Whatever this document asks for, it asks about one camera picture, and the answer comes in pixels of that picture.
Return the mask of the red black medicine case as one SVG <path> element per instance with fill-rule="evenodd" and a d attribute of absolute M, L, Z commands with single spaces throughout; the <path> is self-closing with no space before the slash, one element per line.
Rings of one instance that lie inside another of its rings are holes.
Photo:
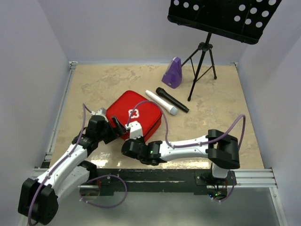
<path fill-rule="evenodd" d="M 112 127 L 116 127 L 112 120 L 113 116 L 123 126 L 127 124 L 127 121 L 138 121 L 142 127 L 144 139 L 148 141 L 161 125 L 162 112 L 157 106 L 149 102 L 134 108 L 138 103 L 146 100 L 142 95 L 127 90 L 106 110 L 106 117 Z"/>

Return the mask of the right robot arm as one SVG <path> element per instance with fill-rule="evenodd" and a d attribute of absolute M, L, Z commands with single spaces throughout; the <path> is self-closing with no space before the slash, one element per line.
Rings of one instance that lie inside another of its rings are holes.
<path fill-rule="evenodd" d="M 212 162 L 209 178 L 215 185 L 226 180 L 229 170 L 240 168 L 238 139 L 216 129 L 208 130 L 205 136 L 176 142 L 153 141 L 146 144 L 144 138 L 128 139 L 121 153 L 152 166 L 176 159 L 207 158 Z"/>

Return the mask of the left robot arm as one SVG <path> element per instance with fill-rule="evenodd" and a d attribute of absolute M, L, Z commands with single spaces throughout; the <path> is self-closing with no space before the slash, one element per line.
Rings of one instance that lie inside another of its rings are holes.
<path fill-rule="evenodd" d="M 67 151 L 52 167 L 36 178 L 26 179 L 21 186 L 18 213 L 27 217 L 27 223 L 47 225 L 56 215 L 59 202 L 79 185 L 97 181 L 96 166 L 85 159 L 100 142 L 109 143 L 130 131 L 129 124 L 113 122 L 103 114 L 94 114 L 83 122 L 79 134 Z"/>

